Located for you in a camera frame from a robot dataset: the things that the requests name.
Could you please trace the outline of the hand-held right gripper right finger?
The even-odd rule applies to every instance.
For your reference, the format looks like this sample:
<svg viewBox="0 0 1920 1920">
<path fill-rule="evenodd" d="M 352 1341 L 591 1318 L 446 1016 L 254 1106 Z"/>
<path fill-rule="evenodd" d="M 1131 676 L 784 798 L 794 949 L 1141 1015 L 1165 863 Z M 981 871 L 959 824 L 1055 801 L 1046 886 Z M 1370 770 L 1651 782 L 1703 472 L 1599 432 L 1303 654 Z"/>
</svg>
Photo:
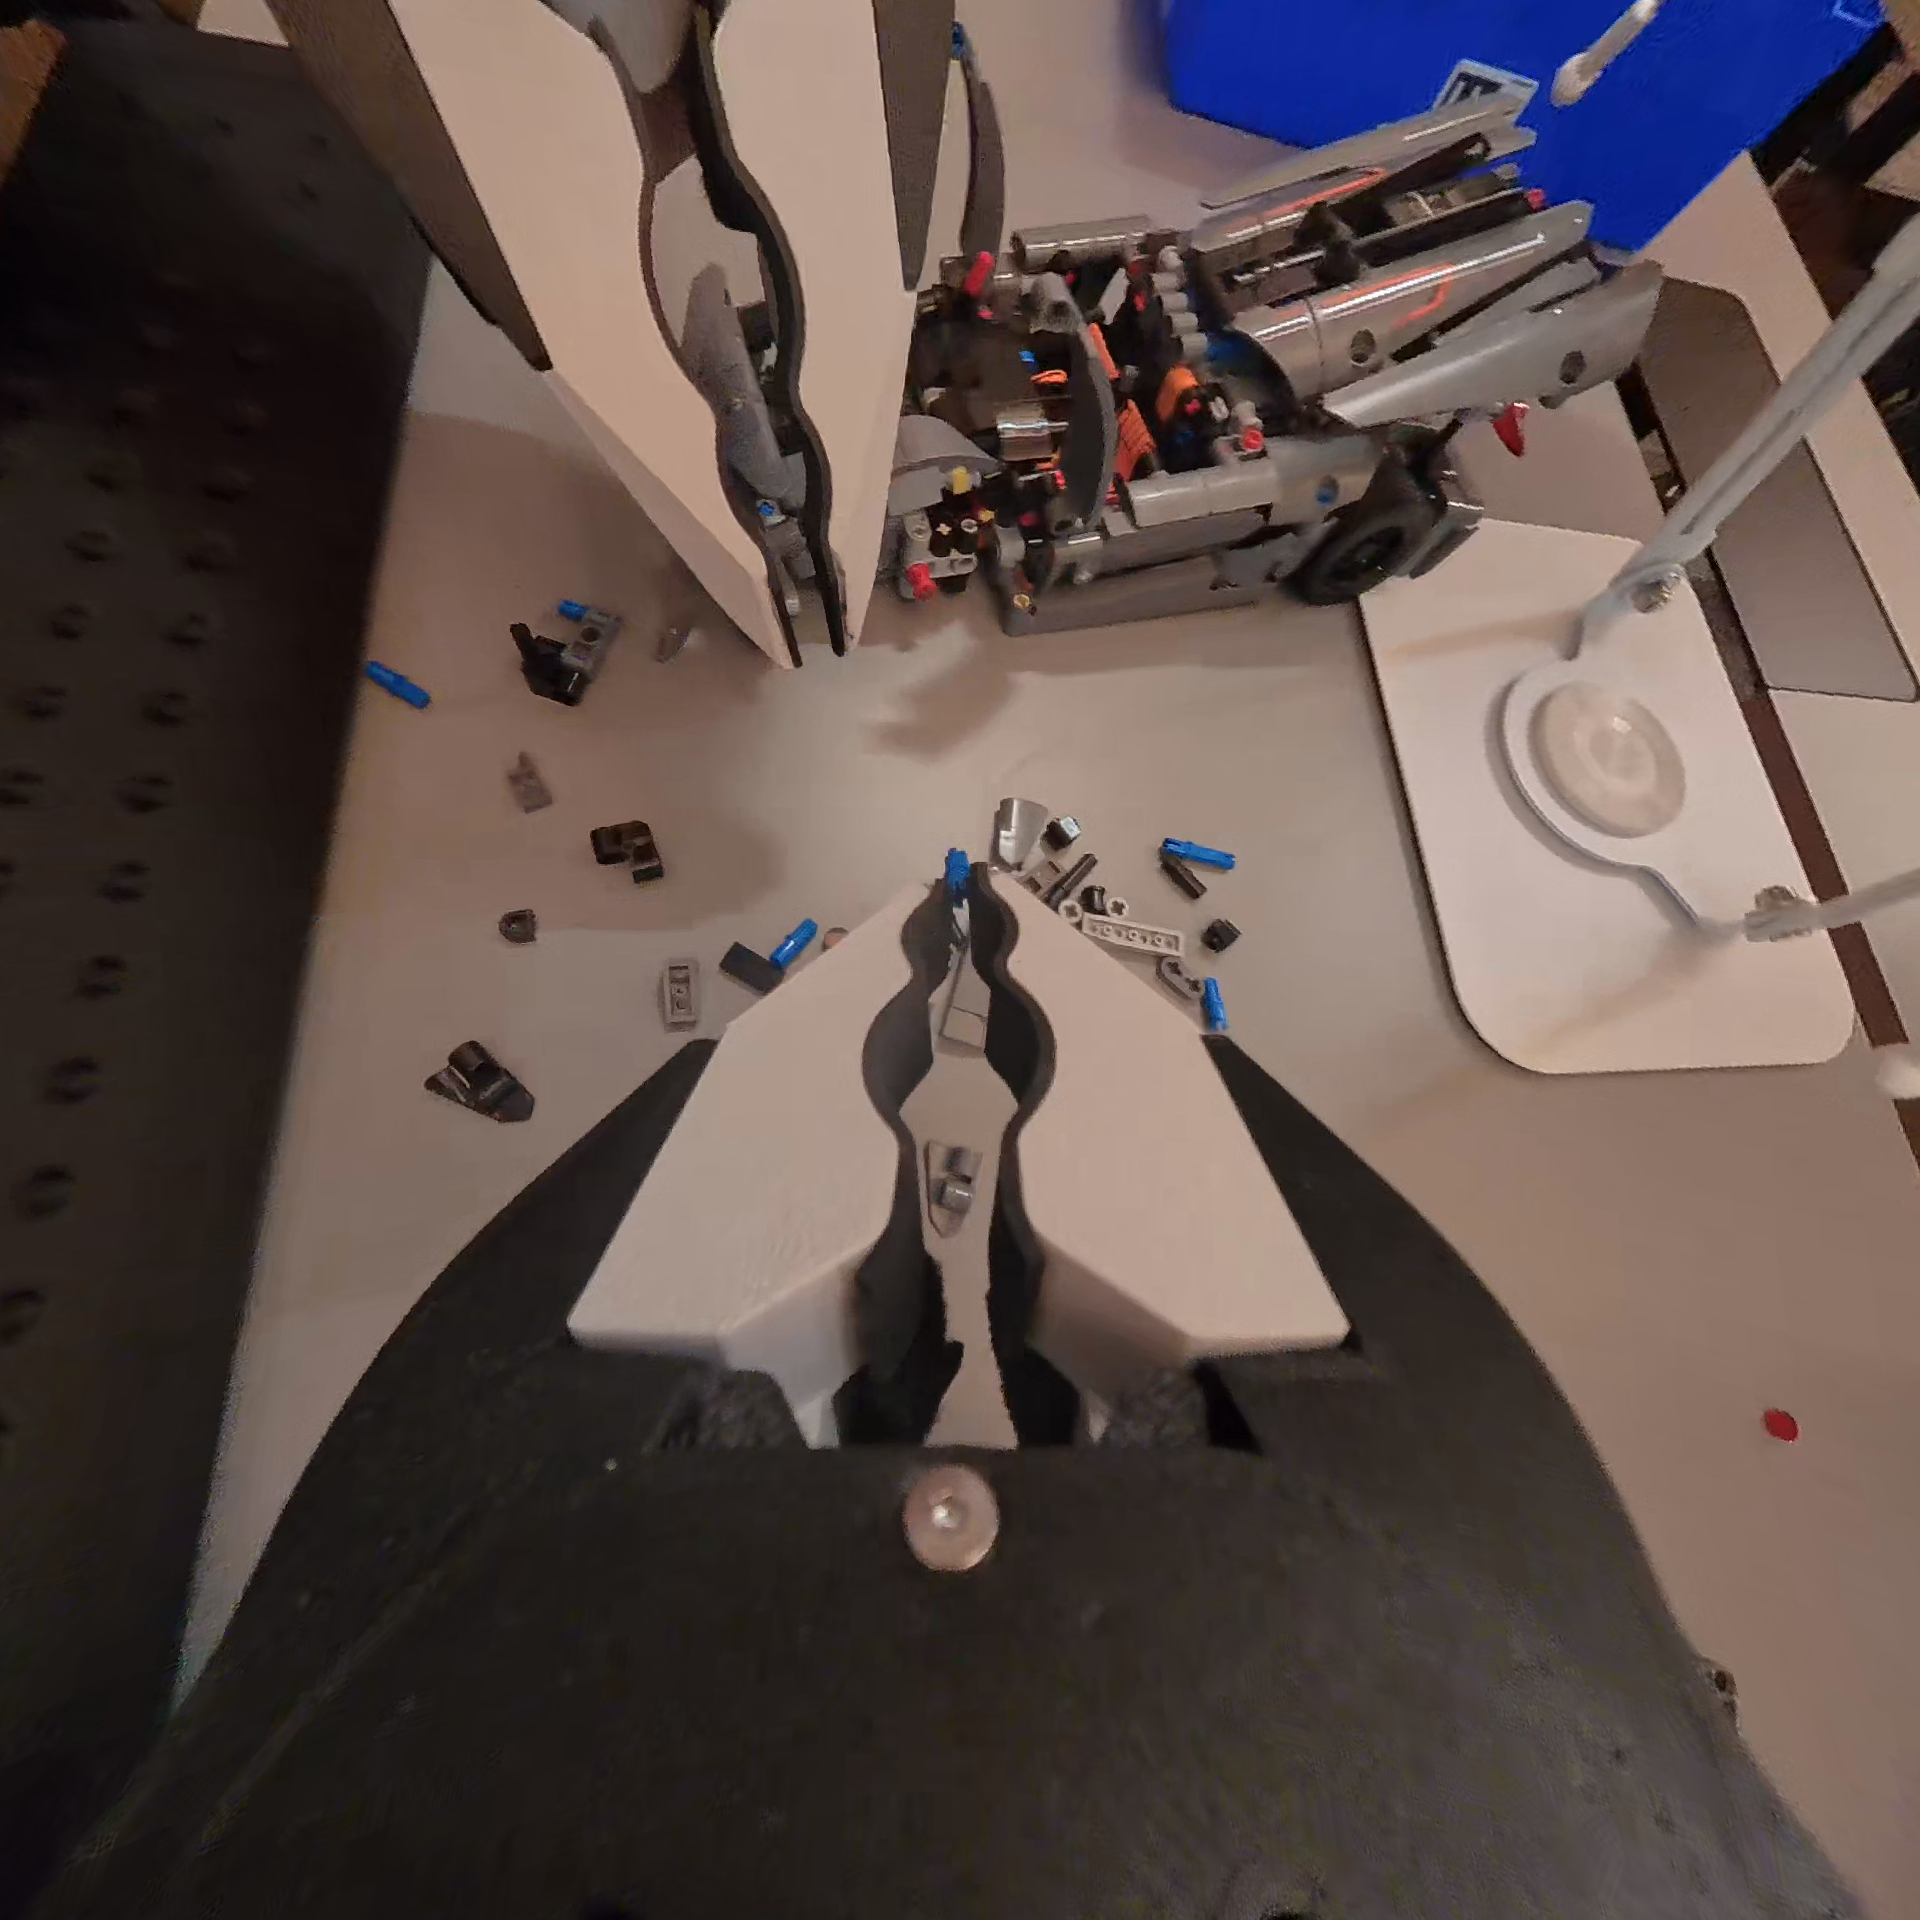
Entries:
<svg viewBox="0 0 1920 1920">
<path fill-rule="evenodd" d="M 1020 881 L 974 869 L 987 1065 L 1014 1102 L 990 1225 L 990 1336 L 1020 1445 L 1068 1445 L 1202 1362 L 1351 1335 L 1210 1037 Z"/>
</svg>

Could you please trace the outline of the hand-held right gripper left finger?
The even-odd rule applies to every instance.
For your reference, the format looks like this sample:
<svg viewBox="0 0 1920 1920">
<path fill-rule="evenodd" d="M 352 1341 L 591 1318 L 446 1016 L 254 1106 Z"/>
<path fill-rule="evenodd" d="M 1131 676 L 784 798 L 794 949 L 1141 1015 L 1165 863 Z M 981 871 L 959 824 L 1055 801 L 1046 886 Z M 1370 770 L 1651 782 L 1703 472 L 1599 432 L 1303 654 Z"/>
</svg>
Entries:
<svg viewBox="0 0 1920 1920">
<path fill-rule="evenodd" d="M 952 1338 L 903 1106 L 951 959 L 947 886 L 912 884 L 726 1025 L 570 1311 L 578 1344 L 763 1374 L 845 1442 L 928 1438 Z"/>
</svg>

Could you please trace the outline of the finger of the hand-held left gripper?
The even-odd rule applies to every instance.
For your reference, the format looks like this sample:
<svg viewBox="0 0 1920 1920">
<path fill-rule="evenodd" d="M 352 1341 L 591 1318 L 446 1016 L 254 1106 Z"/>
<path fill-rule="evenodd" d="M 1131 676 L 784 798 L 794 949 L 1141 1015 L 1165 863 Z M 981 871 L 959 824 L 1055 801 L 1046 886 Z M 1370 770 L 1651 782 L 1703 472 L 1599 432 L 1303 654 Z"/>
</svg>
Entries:
<svg viewBox="0 0 1920 1920">
<path fill-rule="evenodd" d="M 710 4 L 695 40 L 710 173 L 758 249 L 775 438 L 830 646 L 880 569 L 904 354 L 928 256 L 952 4 Z"/>
<path fill-rule="evenodd" d="M 675 78 L 695 4 L 397 2 L 402 71 L 475 200 L 528 320 L 523 348 L 600 463 L 718 613 L 772 665 L 799 663 L 760 541 L 723 478 L 712 405 L 662 313 L 656 182 L 679 160 Z"/>
</svg>

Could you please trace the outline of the black lego assembly blue pins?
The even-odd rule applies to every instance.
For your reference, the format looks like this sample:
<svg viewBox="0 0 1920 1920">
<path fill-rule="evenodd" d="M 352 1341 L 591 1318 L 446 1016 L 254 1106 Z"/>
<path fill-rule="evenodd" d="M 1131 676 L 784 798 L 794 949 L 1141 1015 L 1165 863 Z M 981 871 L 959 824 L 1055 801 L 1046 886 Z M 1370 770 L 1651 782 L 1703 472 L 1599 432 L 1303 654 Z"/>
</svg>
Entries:
<svg viewBox="0 0 1920 1920">
<path fill-rule="evenodd" d="M 575 708 L 599 680 L 624 614 L 586 599 L 565 597 L 552 606 L 552 630 L 536 630 L 526 620 L 509 624 L 507 634 L 518 658 L 518 671 L 534 697 Z"/>
</svg>

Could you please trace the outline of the grey lego car model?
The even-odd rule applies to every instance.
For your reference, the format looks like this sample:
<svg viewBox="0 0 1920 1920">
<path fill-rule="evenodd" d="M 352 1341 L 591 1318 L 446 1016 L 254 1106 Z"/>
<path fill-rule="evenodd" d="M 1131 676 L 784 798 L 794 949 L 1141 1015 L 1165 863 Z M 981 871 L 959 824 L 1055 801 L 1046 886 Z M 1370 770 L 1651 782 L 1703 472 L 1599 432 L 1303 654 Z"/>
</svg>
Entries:
<svg viewBox="0 0 1920 1920">
<path fill-rule="evenodd" d="M 1484 519 L 1456 434 L 1616 381 L 1663 290 L 1586 200 L 1516 165 L 1492 93 L 1288 158 L 1187 231 L 1141 215 L 995 238 L 1003 151 L 963 28 L 963 250 L 916 292 L 875 582 L 991 585 L 1011 634 L 1308 606 L 1421 578 Z"/>
</svg>

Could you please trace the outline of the scattered small lego parts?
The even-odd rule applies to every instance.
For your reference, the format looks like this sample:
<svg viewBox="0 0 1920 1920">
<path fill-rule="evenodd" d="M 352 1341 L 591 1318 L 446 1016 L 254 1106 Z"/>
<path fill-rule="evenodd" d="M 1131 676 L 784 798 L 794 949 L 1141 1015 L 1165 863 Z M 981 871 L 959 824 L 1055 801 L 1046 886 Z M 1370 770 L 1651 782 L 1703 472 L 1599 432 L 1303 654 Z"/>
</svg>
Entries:
<svg viewBox="0 0 1920 1920">
<path fill-rule="evenodd" d="M 1276 1205 L 1252 1197 L 1255 1149 L 1229 1134 L 1228 1098 L 1199 1092 L 1198 1070 L 1173 1062 L 1167 1037 L 1144 1037 L 1141 1095 L 1106 1054 L 1128 1002 L 1068 958 L 1079 944 L 1154 965 L 1170 992 L 1206 1005 L 1210 1033 L 1222 1034 L 1228 1021 L 1187 937 L 1134 917 L 1092 871 L 1075 821 L 1050 813 L 1020 873 L 999 871 L 984 904 L 951 908 L 941 884 L 933 924 L 935 941 L 952 949 L 939 970 L 943 1033 L 990 1054 L 1020 1106 L 1002 1190 L 1023 1205 L 1046 1250 L 1083 1266 L 1120 1256 L 1134 1226 L 1108 1210 L 1134 1202 L 1170 1200 L 1183 1220 L 1221 1205 L 1218 1240 L 1277 1218 Z"/>
</svg>

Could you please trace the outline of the white metal book stand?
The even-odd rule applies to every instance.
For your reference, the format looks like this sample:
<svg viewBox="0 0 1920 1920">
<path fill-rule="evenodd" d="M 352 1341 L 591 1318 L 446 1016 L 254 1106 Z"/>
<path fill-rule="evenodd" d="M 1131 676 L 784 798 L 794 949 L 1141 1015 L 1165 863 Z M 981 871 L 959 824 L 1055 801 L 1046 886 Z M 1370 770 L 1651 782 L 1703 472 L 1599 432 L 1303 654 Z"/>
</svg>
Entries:
<svg viewBox="0 0 1920 1920">
<path fill-rule="evenodd" d="M 1690 578 L 1915 320 L 1915 222 L 1643 543 L 1490 519 L 1363 607 L 1456 1002 L 1530 1072 L 1819 1065 L 1855 1025 L 1834 932 L 1915 866 L 1814 897 Z"/>
</svg>

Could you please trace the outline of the black dimpled mat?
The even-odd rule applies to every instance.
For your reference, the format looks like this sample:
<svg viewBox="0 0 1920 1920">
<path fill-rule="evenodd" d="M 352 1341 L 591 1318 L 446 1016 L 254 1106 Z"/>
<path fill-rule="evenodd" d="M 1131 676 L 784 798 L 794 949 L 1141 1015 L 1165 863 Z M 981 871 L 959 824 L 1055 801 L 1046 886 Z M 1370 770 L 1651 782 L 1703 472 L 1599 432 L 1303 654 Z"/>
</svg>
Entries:
<svg viewBox="0 0 1920 1920">
<path fill-rule="evenodd" d="M 56 30 L 4 184 L 4 1916 L 175 1684 L 427 285 L 288 49 Z"/>
</svg>

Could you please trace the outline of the blue plastic bin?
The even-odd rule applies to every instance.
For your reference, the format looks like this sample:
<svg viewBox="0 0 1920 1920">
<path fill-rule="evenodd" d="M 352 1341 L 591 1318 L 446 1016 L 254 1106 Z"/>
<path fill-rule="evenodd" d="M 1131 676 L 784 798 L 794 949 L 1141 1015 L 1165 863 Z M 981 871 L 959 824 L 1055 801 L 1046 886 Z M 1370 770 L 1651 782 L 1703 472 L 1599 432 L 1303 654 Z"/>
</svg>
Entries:
<svg viewBox="0 0 1920 1920">
<path fill-rule="evenodd" d="M 1671 2 L 1572 104 L 1558 68 L 1626 2 L 1167 2 L 1170 101 L 1224 128 L 1324 148 L 1436 104 L 1527 93 L 1522 173 L 1592 202 L 1592 234 L 1643 249 L 1884 24 L 1875 2 Z"/>
</svg>

